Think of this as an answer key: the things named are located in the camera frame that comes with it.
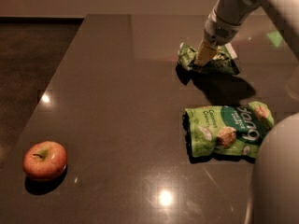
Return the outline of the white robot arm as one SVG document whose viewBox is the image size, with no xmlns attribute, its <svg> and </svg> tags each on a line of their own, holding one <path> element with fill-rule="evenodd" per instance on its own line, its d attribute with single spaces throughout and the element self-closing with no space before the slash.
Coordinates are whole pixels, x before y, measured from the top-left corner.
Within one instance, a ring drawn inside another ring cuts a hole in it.
<svg viewBox="0 0 299 224">
<path fill-rule="evenodd" d="M 209 14 L 198 62 L 231 42 L 245 18 L 261 7 L 299 58 L 299 0 L 219 0 Z M 299 114 L 279 122 L 255 161 L 244 224 L 299 224 Z"/>
</svg>

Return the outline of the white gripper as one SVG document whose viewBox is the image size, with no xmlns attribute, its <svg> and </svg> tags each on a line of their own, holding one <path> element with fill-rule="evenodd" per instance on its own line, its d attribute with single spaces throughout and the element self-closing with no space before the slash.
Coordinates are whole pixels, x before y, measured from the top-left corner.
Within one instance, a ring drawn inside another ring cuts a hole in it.
<svg viewBox="0 0 299 224">
<path fill-rule="evenodd" d="M 242 16 L 235 8 L 214 7 L 206 19 L 204 41 L 201 43 L 195 64 L 205 66 L 218 52 L 218 46 L 230 43 L 241 27 Z"/>
</svg>

